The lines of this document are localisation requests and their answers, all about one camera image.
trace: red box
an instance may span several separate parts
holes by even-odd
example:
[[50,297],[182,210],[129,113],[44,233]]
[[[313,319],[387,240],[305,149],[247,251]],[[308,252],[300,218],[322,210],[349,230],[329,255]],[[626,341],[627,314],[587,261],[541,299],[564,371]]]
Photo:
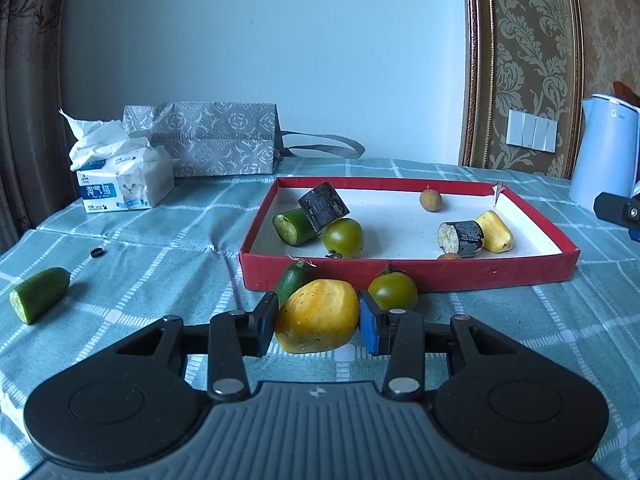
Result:
[[[297,248],[284,244],[271,218],[298,206],[309,189],[330,182],[363,227],[359,258],[325,258],[322,237]],[[431,187],[442,194],[436,213],[420,206],[418,197]],[[356,290],[367,288],[387,262],[411,276],[420,292],[479,290],[568,280],[580,251],[536,209],[503,189],[496,212],[514,235],[514,248],[501,254],[478,251],[475,258],[437,260],[441,222],[477,218],[494,208],[495,186],[481,182],[369,177],[280,177],[267,193],[240,248],[244,286],[273,290],[292,257],[317,267],[322,278],[345,280]]]

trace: white tissue paper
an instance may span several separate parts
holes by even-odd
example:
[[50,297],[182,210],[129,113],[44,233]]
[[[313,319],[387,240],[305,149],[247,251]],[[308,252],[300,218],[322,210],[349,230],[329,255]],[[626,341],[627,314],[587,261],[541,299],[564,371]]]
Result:
[[60,114],[78,140],[69,152],[70,169],[88,213],[149,209],[174,189],[169,153],[152,148],[144,131],[128,135],[120,120],[78,121]]

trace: gray gift bag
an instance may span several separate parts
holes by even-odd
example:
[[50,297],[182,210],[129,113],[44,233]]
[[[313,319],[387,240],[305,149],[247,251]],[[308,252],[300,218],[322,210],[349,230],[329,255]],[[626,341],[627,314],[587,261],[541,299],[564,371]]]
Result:
[[128,134],[144,133],[153,146],[164,146],[178,177],[273,173],[280,156],[296,156],[291,148],[343,158],[360,158],[365,151],[355,140],[336,135],[311,137],[337,140],[348,147],[286,148],[283,137],[297,133],[280,130],[275,104],[178,101],[126,106],[122,125]]

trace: electric kettle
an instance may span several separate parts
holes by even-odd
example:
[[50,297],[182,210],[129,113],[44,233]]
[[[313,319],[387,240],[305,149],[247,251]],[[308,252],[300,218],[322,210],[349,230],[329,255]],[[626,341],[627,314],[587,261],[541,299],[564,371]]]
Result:
[[582,100],[585,127],[569,198],[593,211],[601,192],[631,198],[640,193],[640,108],[622,99],[594,94]]

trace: light switch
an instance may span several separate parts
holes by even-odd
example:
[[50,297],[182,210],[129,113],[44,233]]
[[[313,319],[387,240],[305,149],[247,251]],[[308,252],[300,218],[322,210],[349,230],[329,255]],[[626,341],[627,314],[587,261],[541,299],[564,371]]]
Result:
[[540,152],[556,151],[558,122],[518,110],[509,110],[507,144]]

